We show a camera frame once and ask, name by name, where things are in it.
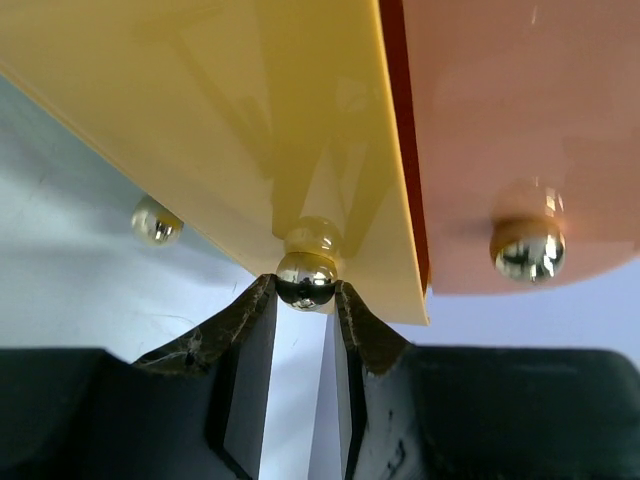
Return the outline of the yellow drawer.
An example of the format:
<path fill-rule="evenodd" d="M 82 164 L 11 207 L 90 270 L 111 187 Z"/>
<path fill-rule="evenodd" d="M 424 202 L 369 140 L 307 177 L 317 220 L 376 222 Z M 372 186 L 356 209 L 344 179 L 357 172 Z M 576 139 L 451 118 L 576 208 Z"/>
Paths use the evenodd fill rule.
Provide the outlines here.
<path fill-rule="evenodd" d="M 286 240 L 424 325 L 375 1 L 5 1 L 1 72 L 253 274 Z"/>

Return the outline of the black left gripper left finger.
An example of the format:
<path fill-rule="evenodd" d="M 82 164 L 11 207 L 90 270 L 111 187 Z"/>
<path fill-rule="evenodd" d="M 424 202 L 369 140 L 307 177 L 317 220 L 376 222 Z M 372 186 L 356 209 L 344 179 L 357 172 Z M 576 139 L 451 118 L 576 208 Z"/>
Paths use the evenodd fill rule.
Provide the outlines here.
<path fill-rule="evenodd" d="M 5 479 L 255 479 L 277 294 L 233 303 L 126 363 L 101 349 L 1 353 Z"/>

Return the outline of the orange top drawer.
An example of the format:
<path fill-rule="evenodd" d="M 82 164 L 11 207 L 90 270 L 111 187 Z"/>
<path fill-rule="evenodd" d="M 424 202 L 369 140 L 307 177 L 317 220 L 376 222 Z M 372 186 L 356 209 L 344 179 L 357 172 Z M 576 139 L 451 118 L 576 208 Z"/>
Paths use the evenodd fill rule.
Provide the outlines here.
<path fill-rule="evenodd" d="M 552 286 L 639 256 L 635 1 L 384 1 L 384 45 L 433 291 L 525 291 L 505 223 L 565 245 Z"/>

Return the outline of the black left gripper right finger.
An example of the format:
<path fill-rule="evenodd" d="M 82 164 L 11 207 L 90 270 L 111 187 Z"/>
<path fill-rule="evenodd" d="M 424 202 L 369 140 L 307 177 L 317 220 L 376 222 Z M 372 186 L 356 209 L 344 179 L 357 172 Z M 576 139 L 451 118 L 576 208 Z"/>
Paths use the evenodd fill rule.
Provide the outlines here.
<path fill-rule="evenodd" d="M 639 373 L 587 349 L 420 346 L 335 287 L 346 479 L 635 479 Z"/>

